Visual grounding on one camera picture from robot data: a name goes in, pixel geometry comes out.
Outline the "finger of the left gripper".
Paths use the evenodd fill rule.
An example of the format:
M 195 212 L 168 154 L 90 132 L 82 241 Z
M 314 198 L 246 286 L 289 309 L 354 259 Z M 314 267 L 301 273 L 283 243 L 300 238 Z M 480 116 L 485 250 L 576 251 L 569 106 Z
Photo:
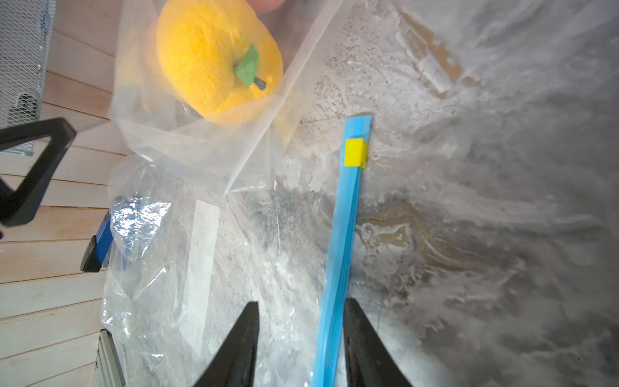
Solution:
M 30 223 L 46 190 L 77 132 L 64 118 L 48 119 L 1 130 L 1 150 L 34 140 L 49 138 L 35 164 L 16 190 L 1 183 L 1 224 L 17 227 Z

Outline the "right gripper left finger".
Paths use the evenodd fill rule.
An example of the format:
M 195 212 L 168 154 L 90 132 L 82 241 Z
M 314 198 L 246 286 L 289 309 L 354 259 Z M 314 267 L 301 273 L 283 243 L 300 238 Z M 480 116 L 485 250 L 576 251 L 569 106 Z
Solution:
M 260 333 L 259 303 L 249 302 L 195 387 L 254 385 Z

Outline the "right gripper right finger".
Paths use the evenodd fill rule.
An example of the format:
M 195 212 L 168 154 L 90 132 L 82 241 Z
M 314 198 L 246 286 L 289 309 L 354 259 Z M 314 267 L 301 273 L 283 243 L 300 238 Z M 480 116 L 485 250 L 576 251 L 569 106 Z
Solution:
M 354 298 L 345 301 L 343 338 L 348 386 L 413 386 Z

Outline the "clear zip-top bag blue zipper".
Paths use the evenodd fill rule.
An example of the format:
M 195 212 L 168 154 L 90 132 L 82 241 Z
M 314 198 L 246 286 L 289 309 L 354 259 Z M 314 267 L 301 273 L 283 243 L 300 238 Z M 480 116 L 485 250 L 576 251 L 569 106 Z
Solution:
M 108 185 L 102 321 L 130 386 L 191 386 L 248 303 L 258 386 L 307 386 L 342 124 L 301 121 L 349 1 L 129 1 L 110 116 L 132 150 Z

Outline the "yellow toy fruit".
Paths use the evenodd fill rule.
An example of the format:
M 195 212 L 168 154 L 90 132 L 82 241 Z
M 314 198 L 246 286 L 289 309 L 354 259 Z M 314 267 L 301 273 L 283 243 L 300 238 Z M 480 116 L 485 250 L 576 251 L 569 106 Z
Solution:
M 277 42 L 246 1 L 168 1 L 156 55 L 176 95 L 223 126 L 257 118 L 284 76 Z

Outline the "pink toy peach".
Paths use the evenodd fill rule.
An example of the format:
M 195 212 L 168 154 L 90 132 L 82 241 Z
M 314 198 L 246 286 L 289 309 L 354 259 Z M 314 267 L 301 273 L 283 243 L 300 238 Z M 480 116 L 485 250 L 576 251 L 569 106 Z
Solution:
M 247 3 L 256 12 L 262 15 L 277 10 L 285 0 L 247 0 Z

